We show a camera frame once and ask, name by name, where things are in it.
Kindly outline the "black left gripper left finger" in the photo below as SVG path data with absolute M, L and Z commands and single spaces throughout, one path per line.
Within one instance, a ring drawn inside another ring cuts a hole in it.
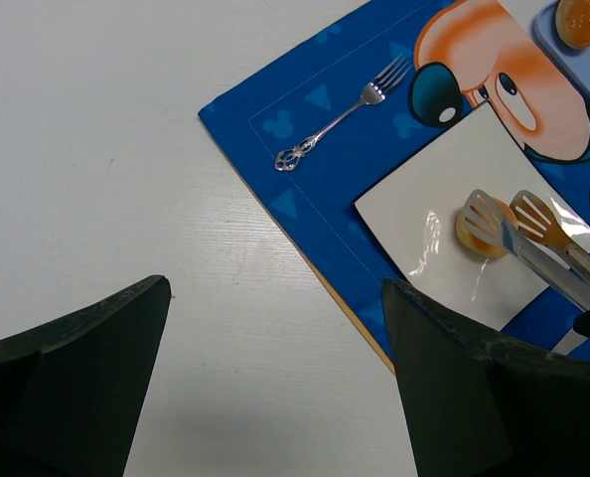
M 0 340 L 0 476 L 123 475 L 170 302 L 152 275 Z

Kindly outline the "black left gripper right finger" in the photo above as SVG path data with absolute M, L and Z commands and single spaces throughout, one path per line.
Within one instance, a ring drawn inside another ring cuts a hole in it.
M 382 308 L 421 476 L 590 476 L 590 362 L 450 310 L 400 279 Z

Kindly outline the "metal serving tongs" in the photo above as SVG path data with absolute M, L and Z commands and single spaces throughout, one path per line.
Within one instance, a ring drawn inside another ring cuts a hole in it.
M 551 209 L 528 190 L 512 200 L 518 229 L 493 198 L 473 191 L 463 207 L 467 229 L 508 252 L 568 301 L 590 310 L 590 254 L 561 228 Z

